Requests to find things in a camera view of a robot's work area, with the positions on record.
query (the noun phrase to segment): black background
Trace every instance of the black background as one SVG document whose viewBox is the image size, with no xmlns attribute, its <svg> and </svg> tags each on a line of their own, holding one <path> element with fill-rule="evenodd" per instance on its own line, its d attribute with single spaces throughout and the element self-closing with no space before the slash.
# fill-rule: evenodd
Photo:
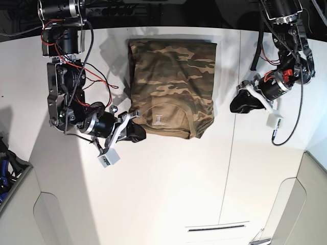
<svg viewBox="0 0 327 245">
<path fill-rule="evenodd" d="M 318 0 L 324 12 L 326 1 Z M 327 27 L 313 4 L 310 0 L 301 0 L 301 4 L 310 16 L 313 33 L 308 27 L 307 11 L 301 13 L 308 37 L 327 41 Z M 260 15 L 256 0 L 86 0 L 86 5 L 87 19 L 95 29 L 143 26 L 259 29 Z M 39 25 L 37 0 L 0 0 L 1 32 L 10 34 Z M 40 31 L 14 38 L 0 37 L 0 41 L 40 35 Z"/>
</svg>

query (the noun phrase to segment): metal slot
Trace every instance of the metal slot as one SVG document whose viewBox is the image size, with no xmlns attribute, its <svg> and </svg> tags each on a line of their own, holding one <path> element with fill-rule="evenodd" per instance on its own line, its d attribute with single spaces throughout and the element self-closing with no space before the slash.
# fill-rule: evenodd
<svg viewBox="0 0 327 245">
<path fill-rule="evenodd" d="M 212 230 L 224 230 L 224 229 L 232 229 L 232 228 L 239 228 L 245 227 L 245 225 L 238 225 L 238 226 L 226 226 L 226 227 L 212 227 L 212 228 L 197 228 L 197 229 L 189 229 L 188 232 L 192 231 L 212 231 Z"/>
</svg>

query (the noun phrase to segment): camouflage t-shirt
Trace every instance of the camouflage t-shirt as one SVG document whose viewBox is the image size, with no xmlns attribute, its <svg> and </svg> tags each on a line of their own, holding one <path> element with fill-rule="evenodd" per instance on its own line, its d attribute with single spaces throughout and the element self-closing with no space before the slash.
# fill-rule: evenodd
<svg viewBox="0 0 327 245">
<path fill-rule="evenodd" d="M 131 111 L 148 133 L 200 138 L 213 123 L 216 44 L 132 40 Z"/>
</svg>

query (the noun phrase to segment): white table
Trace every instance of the white table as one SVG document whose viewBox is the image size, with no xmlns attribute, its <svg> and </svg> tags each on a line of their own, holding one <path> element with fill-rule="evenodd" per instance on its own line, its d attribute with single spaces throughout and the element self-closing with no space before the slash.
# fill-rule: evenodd
<svg viewBox="0 0 327 245">
<path fill-rule="evenodd" d="M 94 146 L 50 128 L 46 107 L 49 60 L 41 57 L 40 39 L 34 37 L 0 43 L 6 57 L 0 64 L 0 91 L 4 92 L 0 113 L 12 115 L 11 123 L 8 119 L 0 122 L 9 132 L 10 148 L 24 159 L 32 153 L 30 162 L 40 189 L 58 198 L 76 244 L 181 244 L 185 226 L 250 221 L 242 238 L 246 244 L 265 226 L 281 182 L 296 176 L 319 123 L 325 105 L 326 48 L 321 51 L 322 43 L 310 43 L 317 79 L 305 87 L 297 133 L 287 146 L 276 148 L 270 143 L 272 131 L 265 126 L 264 111 L 237 116 L 229 111 L 235 86 L 252 62 L 257 33 L 178 27 L 96 30 L 89 62 L 108 74 L 110 83 L 123 88 L 128 79 L 127 40 L 140 37 L 204 39 L 218 44 L 215 123 L 200 140 L 148 135 L 137 144 L 119 142 L 116 150 L 121 161 L 104 169 Z M 276 55 L 268 35 L 264 47 L 269 57 Z M 269 64 L 259 62 L 258 72 L 269 70 Z M 123 90 L 113 93 L 120 111 L 128 109 L 130 102 Z M 299 94 L 296 86 L 285 96 L 285 127 L 276 141 L 287 137 L 293 127 Z M 106 101 L 108 94 L 98 83 L 86 96 L 89 102 Z"/>
</svg>

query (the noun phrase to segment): black cable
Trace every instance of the black cable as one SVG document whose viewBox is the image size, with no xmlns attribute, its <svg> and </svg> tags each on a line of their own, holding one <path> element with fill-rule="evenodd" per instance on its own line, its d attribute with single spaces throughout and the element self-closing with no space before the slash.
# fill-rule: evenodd
<svg viewBox="0 0 327 245">
<path fill-rule="evenodd" d="M 284 42 L 281 37 L 279 37 L 277 35 L 277 33 L 273 30 L 273 28 L 270 26 L 270 24 L 268 23 L 266 17 L 264 16 L 264 13 L 263 13 L 263 10 L 262 10 L 262 7 L 260 5 L 260 14 L 261 14 L 261 17 L 262 17 L 262 20 L 264 21 L 265 25 L 267 26 L 267 28 L 270 30 L 270 32 L 277 38 L 277 40 L 291 53 L 291 55 L 294 57 L 296 63 L 300 66 L 300 73 L 301 73 L 301 100 L 300 100 L 300 108 L 299 108 L 299 112 L 298 112 L 298 116 L 297 116 L 297 120 L 296 120 L 296 123 L 295 123 L 295 126 L 290 134 L 290 136 L 283 142 L 283 143 L 280 143 L 280 144 L 276 144 L 274 142 L 275 140 L 275 136 L 276 136 L 276 130 L 274 130 L 273 134 L 272 134 L 272 137 L 271 137 L 271 143 L 274 145 L 274 146 L 281 146 L 281 145 L 284 145 L 286 144 L 293 136 L 293 134 L 295 133 L 295 130 L 298 126 L 298 123 L 300 121 L 300 117 L 301 117 L 301 113 L 302 113 L 302 105 L 303 105 L 303 70 L 302 70 L 302 65 L 301 65 L 301 61 L 300 59 L 298 58 L 298 56 L 294 53 L 293 50 L 291 50 L 287 43 Z"/>
<path fill-rule="evenodd" d="M 82 136 L 80 136 L 80 135 L 78 135 L 78 134 L 66 134 L 66 135 L 73 135 L 73 136 L 76 136 L 76 137 L 78 137 L 78 138 L 80 138 L 80 139 L 84 139 L 84 140 L 86 140 L 87 142 L 93 143 L 93 140 L 90 140 L 90 139 L 84 138 L 84 137 L 82 137 Z"/>
<path fill-rule="evenodd" d="M 62 55 L 67 59 L 67 60 L 69 60 L 72 64 L 74 64 L 74 65 L 76 65 L 76 62 L 74 61 L 74 60 L 72 60 L 63 50 L 62 50 L 62 48 L 57 44 L 57 47 L 62 51 Z M 108 80 L 107 80 L 107 78 L 106 78 L 106 76 L 101 72 L 101 71 L 99 71 L 94 65 L 92 65 L 91 63 L 86 63 L 87 65 L 90 65 L 90 66 L 92 66 L 98 73 L 100 73 L 102 76 L 103 76 L 103 78 L 104 78 L 104 80 L 105 80 L 105 82 L 106 82 L 106 84 L 107 84 L 107 87 L 108 87 L 108 90 L 109 90 L 109 94 L 110 94 L 110 97 L 109 97 L 109 101 L 108 101 L 108 104 L 106 105 L 106 107 L 109 105 L 109 103 L 110 103 L 110 98 L 111 98 L 111 90 L 110 90 L 110 86 L 109 86 L 109 83 L 108 83 Z M 91 87 L 94 83 L 96 83 L 96 82 L 100 82 L 101 80 L 91 80 L 90 78 L 88 78 L 90 81 L 92 81 L 93 83 L 92 84 L 90 84 L 89 86 L 87 86 L 86 88 L 83 88 L 82 90 L 85 90 L 85 89 L 87 89 L 87 88 L 89 88 L 89 87 Z"/>
<path fill-rule="evenodd" d="M 64 19 L 58 19 L 58 20 L 56 20 L 56 21 L 61 21 L 61 26 L 62 26 L 62 22 L 64 21 Z M 45 40 L 43 39 L 43 33 L 44 33 L 44 31 L 45 31 L 45 28 L 46 28 L 50 23 L 53 23 L 53 22 L 55 22 L 55 21 L 52 21 L 52 20 L 49 21 L 48 23 L 45 24 L 44 28 L 42 28 L 42 31 L 41 31 L 41 41 L 42 41 L 43 43 L 45 43 L 45 44 L 49 44 L 49 45 L 53 45 L 53 44 L 58 45 L 59 40 L 64 36 L 65 32 L 63 32 L 62 35 L 61 35 L 60 37 L 58 37 L 58 38 L 57 38 L 53 43 L 49 43 L 49 42 L 47 42 L 47 41 L 45 41 Z"/>
<path fill-rule="evenodd" d="M 268 60 L 266 60 L 265 58 L 263 58 L 262 56 L 260 56 L 260 58 L 261 59 L 263 59 L 264 61 L 267 61 L 267 62 L 269 62 Z"/>
<path fill-rule="evenodd" d="M 313 34 L 311 27 L 310 27 L 310 13 L 306 8 L 303 8 L 303 10 L 305 10 L 308 14 L 308 28 L 309 28 L 309 31 L 311 32 L 311 34 Z"/>
<path fill-rule="evenodd" d="M 25 34 L 27 32 L 35 31 L 35 30 L 40 29 L 40 28 L 42 28 L 42 26 L 38 26 L 38 27 L 31 28 L 31 29 L 28 29 L 28 30 L 23 31 L 23 32 L 17 32 L 17 33 L 12 33 L 12 34 L 6 34 L 6 33 L 3 33 L 3 32 L 0 32 L 0 36 L 4 36 L 4 37 L 15 37 L 15 36 L 19 36 L 19 35 Z"/>
<path fill-rule="evenodd" d="M 94 32 L 93 32 L 93 27 L 92 27 L 92 24 L 87 20 L 86 21 L 88 27 L 90 28 L 90 31 L 91 31 L 91 44 L 90 44 L 90 48 L 88 49 L 88 52 L 86 54 L 86 57 L 85 57 L 85 60 L 82 64 L 82 68 L 77 76 L 77 79 L 76 79 L 76 82 L 75 82 L 75 85 L 74 85 L 74 89 L 73 89 L 73 92 L 71 94 L 71 98 L 69 99 L 68 101 L 68 105 L 67 105 L 67 109 L 66 109 L 66 117 L 65 117 L 65 131 L 64 131 L 64 134 L 67 134 L 67 128 L 68 128 L 68 110 L 69 110 L 69 107 L 71 106 L 72 104 L 72 101 L 74 99 L 74 96 L 75 96 L 75 93 L 77 91 L 77 88 L 80 84 L 80 80 L 81 80 L 81 77 L 82 77 L 82 73 L 84 71 L 84 68 L 85 68 L 85 65 L 86 65 L 86 62 L 88 60 L 88 57 L 90 56 L 90 53 L 91 53 L 91 50 L 92 50 L 92 47 L 93 47 L 93 44 L 94 44 Z"/>
<path fill-rule="evenodd" d="M 109 98 L 109 101 L 108 101 L 108 104 L 106 105 L 106 107 L 107 106 L 109 106 L 109 103 L 110 103 L 110 100 L 111 100 L 111 90 L 110 90 L 110 86 L 109 86 L 109 83 L 108 83 L 108 79 L 106 78 L 106 76 L 102 73 L 102 72 L 100 72 L 94 65 L 92 65 L 92 64 L 90 64 L 90 63 L 86 63 L 87 65 L 90 65 L 90 66 L 92 66 L 98 73 L 100 73 L 102 76 L 103 76 L 103 78 L 104 78 L 104 80 L 106 81 L 106 84 L 107 84 L 107 87 L 108 87 L 108 90 L 109 90 L 109 94 L 110 94 L 110 98 Z"/>
<path fill-rule="evenodd" d="M 256 51 L 255 51 L 255 55 L 254 55 L 254 58 L 253 58 L 253 61 L 252 61 L 252 64 L 251 64 L 251 68 L 250 70 L 256 70 L 256 65 L 258 64 L 258 61 L 259 61 L 259 57 L 260 57 L 260 54 L 261 54 L 261 47 L 262 47 L 262 42 L 264 40 L 264 27 L 265 27 L 265 24 L 263 22 L 262 19 L 260 19 L 260 24 L 259 24 L 259 37 L 258 37 L 258 43 L 256 45 Z"/>
<path fill-rule="evenodd" d="M 90 85 L 88 85 L 86 88 L 83 88 L 82 90 L 85 90 L 85 89 L 91 87 L 91 86 L 92 86 L 94 83 L 96 83 L 96 82 L 102 82 L 102 81 L 101 81 L 101 80 L 93 81 Z"/>
</svg>

